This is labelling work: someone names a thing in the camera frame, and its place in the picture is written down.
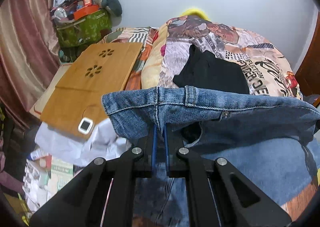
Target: metal screw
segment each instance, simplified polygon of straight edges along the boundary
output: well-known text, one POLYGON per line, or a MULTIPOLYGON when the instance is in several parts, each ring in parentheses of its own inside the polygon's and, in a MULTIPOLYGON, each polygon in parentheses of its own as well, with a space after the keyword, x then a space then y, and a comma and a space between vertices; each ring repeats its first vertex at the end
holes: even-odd
POLYGON ((227 160, 225 158, 218 158, 217 163, 221 166, 224 166, 227 164, 227 160))
POLYGON ((189 150, 187 148, 180 148, 179 149, 179 153, 185 155, 185 154, 188 154, 189 153, 189 150))
POLYGON ((103 158, 96 158, 93 162, 98 166, 102 165, 103 164, 103 158))
POLYGON ((140 149, 139 147, 135 147, 135 148, 132 149, 132 153, 133 153, 133 154, 138 155, 138 154, 140 154, 141 152, 142 152, 142 149, 140 149))

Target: cardboard box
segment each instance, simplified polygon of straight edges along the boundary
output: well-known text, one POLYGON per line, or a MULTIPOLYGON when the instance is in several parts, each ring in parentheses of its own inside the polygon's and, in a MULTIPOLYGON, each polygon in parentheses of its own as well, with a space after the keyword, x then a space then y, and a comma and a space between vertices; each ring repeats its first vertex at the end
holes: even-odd
POLYGON ((107 118, 104 94, 124 89, 142 43, 90 45, 57 83, 40 119, 49 126, 88 139, 78 131, 83 117, 97 125, 107 118))
POLYGON ((73 179, 73 164, 52 157, 51 180, 48 189, 51 195, 55 195, 67 183, 73 179))

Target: curtain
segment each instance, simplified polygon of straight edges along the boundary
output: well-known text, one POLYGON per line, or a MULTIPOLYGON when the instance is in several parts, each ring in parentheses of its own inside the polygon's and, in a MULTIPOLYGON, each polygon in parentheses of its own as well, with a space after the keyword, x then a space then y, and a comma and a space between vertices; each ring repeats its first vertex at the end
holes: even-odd
POLYGON ((53 0, 4 0, 0 6, 0 101, 23 128, 59 67, 53 0))

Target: pillow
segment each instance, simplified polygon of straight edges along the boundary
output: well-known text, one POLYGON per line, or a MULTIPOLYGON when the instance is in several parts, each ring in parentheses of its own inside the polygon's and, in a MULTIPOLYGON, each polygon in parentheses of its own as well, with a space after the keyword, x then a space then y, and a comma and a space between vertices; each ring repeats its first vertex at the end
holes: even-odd
POLYGON ((165 27, 167 39, 164 58, 160 70, 155 71, 159 76, 152 75, 154 82, 148 87, 154 86, 157 81, 158 86, 178 88, 172 81, 173 77, 180 74, 188 60, 189 47, 194 44, 202 52, 208 50, 217 58, 242 65, 251 94, 302 99, 299 85, 287 59, 261 35, 216 24, 198 16, 173 18, 165 27))
POLYGON ((141 88, 147 89, 158 85, 161 63, 167 41, 167 24, 162 25, 153 37, 150 55, 141 71, 141 88))

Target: bed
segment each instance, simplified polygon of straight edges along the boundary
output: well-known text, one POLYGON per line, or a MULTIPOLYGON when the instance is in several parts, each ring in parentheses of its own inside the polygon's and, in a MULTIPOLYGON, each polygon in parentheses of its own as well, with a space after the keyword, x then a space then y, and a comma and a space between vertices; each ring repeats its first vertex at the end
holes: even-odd
MULTIPOLYGON (((122 28, 105 36, 99 43, 142 42, 143 47, 130 74, 125 90, 147 89, 154 86, 178 88, 173 77, 188 60, 191 44, 201 51, 208 50, 217 58, 237 63, 247 79, 250 94, 302 99, 299 84, 287 59, 263 36, 236 27, 216 24, 197 16, 170 19, 159 29, 151 27, 122 28)), ((55 85, 68 70, 62 65, 44 95, 30 113, 40 117, 55 85)), ((281 205, 296 220, 315 194, 315 177, 300 194, 281 205)), ((134 226, 145 226, 138 215, 134 226)))

